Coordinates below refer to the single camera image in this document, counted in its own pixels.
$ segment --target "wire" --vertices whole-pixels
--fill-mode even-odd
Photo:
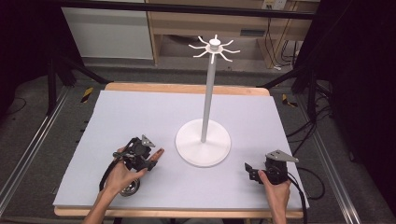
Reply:
[[[322,180],[317,174],[315,174],[313,171],[308,170],[308,169],[306,169],[306,168],[304,168],[304,167],[297,167],[297,170],[302,170],[302,171],[308,172],[309,174],[311,174],[311,175],[313,175],[314,177],[316,177],[317,180],[320,182],[320,185],[321,185],[321,187],[322,187],[322,192],[319,194],[319,196],[316,196],[316,197],[308,196],[307,199],[319,200],[319,199],[323,198],[324,194],[326,193],[326,187],[325,187],[325,185],[324,185],[323,180]]]
[[[291,173],[289,173],[288,178],[291,181],[291,183],[297,188],[297,190],[298,190],[298,192],[300,194],[301,206],[303,208],[303,220],[304,220],[304,224],[306,224],[306,223],[308,223],[308,214],[306,212],[306,201],[305,201],[304,193],[300,189],[300,185],[298,184],[297,179]]]
[[[272,38],[271,38],[271,33],[270,33],[270,26],[271,26],[271,18],[268,18],[268,21],[267,21],[267,32],[265,33],[265,38],[264,38],[264,46],[265,46],[265,49],[267,50],[268,56],[270,56],[270,59],[271,59],[271,63],[272,63],[274,66],[278,66],[278,67],[287,66],[287,65],[289,65],[288,63],[283,64],[283,63],[279,63],[279,62],[276,60],[276,54],[275,54],[275,51],[274,51],[274,45],[273,45],[273,43],[272,43]],[[270,53],[270,51],[269,51],[269,49],[268,49],[268,47],[267,47],[267,36],[270,38],[270,43],[271,43],[271,46],[272,46],[272,52],[274,53],[273,56],[271,56],[271,53]]]

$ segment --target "table top surface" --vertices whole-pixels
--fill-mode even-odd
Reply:
[[[106,89],[101,92],[101,96],[98,99],[97,106],[95,107],[94,113],[92,115],[92,119],[90,120],[89,126],[87,127],[86,132],[84,133],[83,138],[80,141],[80,144],[78,145],[78,148],[76,149],[76,153],[70,162],[69,168],[66,171],[66,174],[64,176],[63,183],[58,191],[57,199],[54,202],[55,205],[55,213],[59,216],[86,216],[90,210],[90,205],[89,203],[94,202],[94,197],[96,196],[97,192],[93,192],[91,196],[87,196],[88,198],[86,199],[86,202],[84,201],[84,197],[86,193],[81,193],[81,202],[78,201],[73,201],[70,198],[70,192],[67,192],[69,190],[72,190],[73,194],[74,190],[78,190],[81,188],[84,188],[86,185],[90,185],[90,183],[83,183],[81,184],[81,187],[75,186],[78,185],[78,183],[71,183],[70,180],[67,180],[68,178],[71,178],[73,181],[78,180],[79,178],[86,178],[82,176],[79,176],[79,173],[84,173],[85,171],[81,171],[80,168],[76,168],[78,166],[78,158],[84,157],[84,148],[92,144],[92,141],[101,141],[98,139],[92,139],[92,137],[96,134],[99,134],[100,136],[103,136],[103,133],[99,132],[96,133],[97,131],[97,126],[95,126],[95,119],[98,119],[97,117],[101,117],[103,115],[100,115],[100,112],[108,111],[109,109],[106,109],[106,106],[108,104],[115,104],[114,106],[121,106],[117,105],[117,103],[111,103],[115,102],[114,100],[108,100],[106,101],[106,98],[110,97],[118,97],[118,100],[122,102],[126,101],[133,101],[136,99],[141,99],[142,101],[150,103],[150,99],[154,99],[154,102],[157,102],[158,100],[162,101],[161,103],[157,103],[158,106],[161,108],[163,107],[163,111],[160,113],[167,113],[167,110],[165,105],[168,105],[169,102],[167,101],[181,101],[182,104],[186,104],[186,102],[196,102],[198,105],[192,104],[192,107],[200,107],[201,101],[199,100],[200,96],[205,92],[205,86],[200,86],[200,85],[178,85],[178,84],[152,84],[152,83],[110,83],[106,86]],[[261,102],[265,101],[266,105],[268,106],[275,106],[275,104],[271,103],[273,101],[272,97],[264,97],[263,96],[269,96],[269,92],[266,89],[259,89],[259,88],[247,88],[247,87],[224,87],[224,86],[215,86],[214,87],[214,96],[213,96],[213,101],[212,101],[212,111],[211,111],[211,118],[215,120],[219,120],[222,123],[229,123],[230,120],[233,120],[233,116],[239,116],[239,115],[244,115],[244,113],[247,113],[248,115],[251,114],[253,119],[256,119],[255,115],[256,113],[251,113],[251,112],[229,112],[228,116],[229,119],[225,119],[224,116],[221,115],[223,114],[224,111],[217,111],[219,110],[216,105],[221,105],[221,107],[225,108],[229,105],[232,105],[230,108],[233,108],[234,104],[233,103],[238,103],[242,107],[246,107],[244,102],[248,100],[247,104],[251,104],[252,102]],[[251,96],[248,98],[240,98],[241,96]],[[224,103],[224,101],[228,101],[228,99],[232,99],[232,102],[229,103]],[[153,110],[156,106],[154,105],[148,105],[148,110]],[[177,105],[173,105],[173,109],[176,110],[183,110],[182,107],[177,107]],[[254,110],[260,110],[260,105],[259,107],[252,107]],[[283,132],[283,127],[280,123],[280,119],[278,117],[276,108],[271,109],[272,112],[265,112],[266,110],[264,109],[264,115],[265,117],[269,117],[271,119],[275,119],[275,123],[271,126],[271,130],[268,128],[263,128],[261,130],[260,125],[259,132],[275,132],[277,133],[276,135],[279,135],[279,137],[271,137],[268,138],[268,141],[273,141],[272,143],[270,142],[265,142],[265,145],[271,145],[274,144],[271,147],[268,147],[268,149],[265,150],[270,150],[273,151],[275,149],[280,149],[282,148],[283,151],[286,153],[290,153],[289,145],[286,140],[286,136]],[[136,114],[144,114],[142,111],[136,111]],[[190,110],[184,111],[183,115],[180,116],[174,116],[177,117],[177,119],[184,119],[184,117],[188,117],[189,113],[194,113],[194,112],[189,112]],[[114,114],[107,114],[107,112],[104,112],[106,116],[113,116]],[[156,120],[154,117],[150,118],[149,121],[153,122],[162,122],[161,119]],[[116,121],[112,120],[111,123],[114,122],[114,125],[119,125],[121,126],[125,120],[123,119],[122,121]],[[112,205],[110,205],[109,209],[106,212],[107,216],[110,217],[250,217],[250,218],[259,218],[259,217],[270,217],[270,211],[268,208],[268,205],[266,202],[262,204],[262,201],[265,201],[265,191],[263,190],[263,186],[258,185],[257,182],[250,181],[248,180],[248,173],[244,171],[243,164],[241,167],[235,167],[239,165],[239,163],[246,161],[248,163],[251,163],[253,166],[263,166],[263,161],[265,160],[264,154],[268,153],[269,151],[263,151],[261,149],[250,149],[249,153],[250,154],[262,154],[260,155],[262,158],[257,161],[257,156],[255,155],[245,155],[247,152],[246,151],[241,151],[238,148],[241,147],[241,141],[238,140],[238,137],[235,137],[236,135],[241,135],[245,132],[247,132],[247,129],[249,128],[254,128],[252,125],[255,124],[249,124],[250,121],[248,119],[245,120],[247,123],[247,126],[243,126],[241,124],[235,124],[234,126],[225,126],[226,129],[229,131],[231,138],[233,139],[233,146],[232,146],[232,153],[226,158],[225,161],[223,161],[220,165],[217,165],[212,168],[197,168],[193,167],[186,162],[184,162],[179,155],[175,152],[175,150],[172,149],[172,142],[167,142],[167,140],[162,139],[159,137],[159,135],[164,135],[164,138],[168,139],[171,138],[169,136],[172,135],[172,132],[174,132],[176,129],[178,129],[180,124],[177,124],[175,129],[173,127],[170,127],[167,131],[169,132],[169,136],[167,136],[167,133],[162,133],[161,134],[156,134],[153,132],[151,129],[146,129],[147,132],[152,133],[152,135],[149,135],[146,133],[148,138],[151,136],[154,137],[155,140],[159,140],[159,143],[164,144],[165,147],[165,153],[163,154],[163,158],[160,159],[159,163],[157,166],[148,173],[148,175],[145,175],[142,179],[142,186],[140,187],[139,191],[136,193],[136,195],[130,197],[130,199],[125,199],[123,197],[116,198],[116,200],[113,202]],[[108,128],[114,128],[113,126],[106,126],[105,124],[99,123],[98,126],[104,126],[104,129]],[[121,139],[121,137],[118,137],[118,135],[112,135],[111,140],[117,141],[118,139]],[[250,133],[249,134],[251,137],[255,137],[257,133]],[[261,145],[262,142],[259,141],[256,145],[255,143],[252,143],[252,147],[255,147],[257,145]],[[109,147],[108,144],[106,144],[106,141],[104,140],[103,145],[104,147]],[[108,157],[107,154],[111,155],[111,149],[108,152],[104,152],[105,155],[100,155],[98,156],[99,159],[95,161],[100,161],[102,157]],[[172,170],[172,167],[169,167],[169,164],[173,164],[172,166],[177,168],[178,171],[175,172]],[[293,175],[297,176],[298,178],[298,173],[295,169],[295,165],[292,163],[290,166],[288,164],[288,167],[290,168],[290,172],[293,173]],[[242,186],[241,189],[238,188],[229,188],[228,185],[224,188],[223,185],[221,185],[221,179],[224,178],[222,177],[223,174],[229,172],[235,172],[235,176],[238,178],[244,177],[244,180],[241,181],[240,179],[235,180],[233,176],[229,176],[228,180],[230,182],[230,185],[236,185],[236,186]],[[104,170],[102,171],[101,169],[95,169],[93,171],[89,171],[88,174],[95,176],[95,174],[103,174]],[[204,184],[201,187],[196,187],[196,183],[191,183],[191,181],[187,181],[191,179],[188,177],[188,175],[194,175],[198,176],[201,178],[204,178],[205,176],[208,176],[207,181],[209,181],[212,184]],[[166,179],[169,179],[171,177],[172,182],[169,183],[176,183],[173,187],[168,187],[168,186],[162,186],[159,185],[158,182],[166,185]],[[161,189],[164,190],[163,193],[159,193],[158,195],[153,193],[154,191],[158,191],[156,189]],[[191,195],[191,192],[189,190],[195,190],[196,195]],[[209,190],[213,190],[211,193],[213,194],[202,194],[200,195],[200,189],[203,190],[203,192],[208,192]],[[201,197],[201,200],[198,200],[194,202],[194,205],[191,205],[191,202],[182,202],[182,199],[174,200],[174,202],[170,202],[172,200],[172,197],[176,197],[175,195],[172,195],[172,191],[177,191],[177,194],[181,194],[182,199],[188,200],[196,200],[196,198]],[[240,192],[240,193],[235,193],[235,191],[257,191],[254,193],[250,192]],[[252,201],[257,201],[257,195],[261,195],[262,200],[258,203],[252,203]],[[156,198],[155,203],[150,203],[146,202],[149,200],[144,200],[145,197],[146,199],[150,199],[150,197],[153,196],[153,198]],[[299,195],[298,192],[295,190],[292,190],[292,193],[290,195],[290,204],[288,206],[288,213],[287,217],[302,217],[302,209],[301,209],[301,202],[299,202]],[[229,200],[225,205],[223,202],[219,201],[224,201],[224,200]]]

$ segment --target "cable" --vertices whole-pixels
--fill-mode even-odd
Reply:
[[[272,38],[271,38],[271,34],[270,34],[270,26],[271,26],[271,18],[268,18],[268,22],[267,22],[267,32],[265,33],[265,38],[264,38],[264,46],[265,46],[265,49],[267,50],[268,56],[270,56],[270,59],[271,59],[271,63],[272,63],[274,66],[277,66],[277,67],[287,66],[288,64],[279,63],[279,62],[276,60],[276,54],[275,54],[275,51],[274,51],[274,45],[273,45],[273,43],[272,43]],[[269,36],[269,38],[270,38],[270,42],[271,42],[271,46],[272,46],[272,52],[274,53],[274,55],[273,55],[274,59],[273,59],[273,57],[271,56],[271,53],[270,53],[270,51],[269,51],[269,49],[268,49],[268,47],[267,47],[267,36]]]
[[[308,170],[308,169],[306,169],[306,168],[304,168],[304,167],[297,167],[297,170],[306,171],[306,172],[308,172],[309,174],[313,175],[314,177],[317,178],[317,180],[320,182],[320,185],[322,186],[322,192],[319,194],[319,196],[316,196],[316,197],[308,196],[307,199],[319,200],[319,199],[323,198],[323,196],[324,196],[324,194],[325,194],[325,192],[326,192],[326,187],[325,187],[325,185],[324,185],[323,180],[322,180],[317,174],[315,174],[313,171]]]
[[[303,191],[300,189],[300,185],[298,184],[296,178],[289,173],[288,176],[289,180],[291,181],[291,183],[297,188],[299,194],[300,194],[300,198],[301,198],[301,206],[303,208],[303,220],[304,220],[304,224],[308,223],[308,214],[306,212],[306,201],[305,201],[305,196]]]
[[[313,133],[313,131],[315,131],[316,127],[317,127],[316,124],[311,126],[311,129],[309,129],[309,131],[306,134],[306,136],[304,137],[303,141],[301,141],[300,145],[298,145],[297,148],[291,153],[292,156],[294,156],[298,152],[298,150],[300,150],[303,143],[306,141],[306,139],[308,139],[308,136],[311,134],[311,132]]]

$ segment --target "human hand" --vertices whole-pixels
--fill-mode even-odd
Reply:
[[[267,201],[275,224],[286,223],[286,207],[290,196],[290,181],[273,185],[264,171],[259,171],[259,177],[264,184]]]
[[[124,161],[120,160],[108,175],[104,191],[110,192],[112,195],[116,195],[128,187],[134,180],[142,177],[147,170],[148,169],[145,168],[137,173],[131,172],[126,168]]]

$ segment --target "forearm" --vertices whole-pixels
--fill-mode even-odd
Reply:
[[[102,223],[107,208],[110,206],[116,194],[102,190],[99,192],[90,213],[84,218],[83,224]]]
[[[284,211],[274,211],[271,210],[271,216],[274,221],[274,224],[286,224],[286,212]]]

